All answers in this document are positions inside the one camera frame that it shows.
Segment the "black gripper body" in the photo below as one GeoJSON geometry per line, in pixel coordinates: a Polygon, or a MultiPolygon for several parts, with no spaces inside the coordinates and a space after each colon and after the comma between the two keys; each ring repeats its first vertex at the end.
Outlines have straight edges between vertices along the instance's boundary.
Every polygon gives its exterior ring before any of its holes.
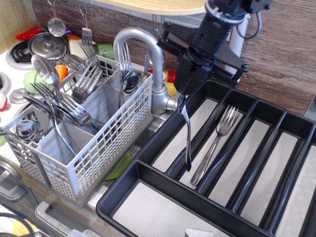
{"type": "Polygon", "coordinates": [[[165,22],[158,46],[177,56],[177,61],[180,55],[186,53],[193,63],[213,63],[206,80],[215,79],[236,86],[249,66],[230,50],[226,38],[232,28],[241,22],[242,18],[229,19],[211,14],[205,15],[198,28],[165,22]]]}

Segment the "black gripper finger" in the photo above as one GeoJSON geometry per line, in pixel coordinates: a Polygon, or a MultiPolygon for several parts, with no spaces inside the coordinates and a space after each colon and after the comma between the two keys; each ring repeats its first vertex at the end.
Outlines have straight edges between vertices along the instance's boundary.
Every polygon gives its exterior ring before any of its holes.
{"type": "Polygon", "coordinates": [[[186,53],[178,57],[178,62],[174,86],[179,93],[191,93],[195,64],[186,53]]]}
{"type": "Polygon", "coordinates": [[[185,95],[190,95],[208,78],[213,65],[213,63],[202,65],[196,63],[188,64],[185,72],[185,95]]]}

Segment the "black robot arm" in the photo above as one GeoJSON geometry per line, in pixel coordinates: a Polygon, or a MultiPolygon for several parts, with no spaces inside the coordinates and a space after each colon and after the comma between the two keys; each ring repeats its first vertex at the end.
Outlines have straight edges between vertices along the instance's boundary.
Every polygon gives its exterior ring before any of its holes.
{"type": "Polygon", "coordinates": [[[176,90],[190,95],[211,78],[235,86],[249,66],[230,50],[226,38],[247,14],[260,17],[270,5],[269,0],[208,0],[198,28],[164,22],[158,46],[177,56],[176,90]]]}

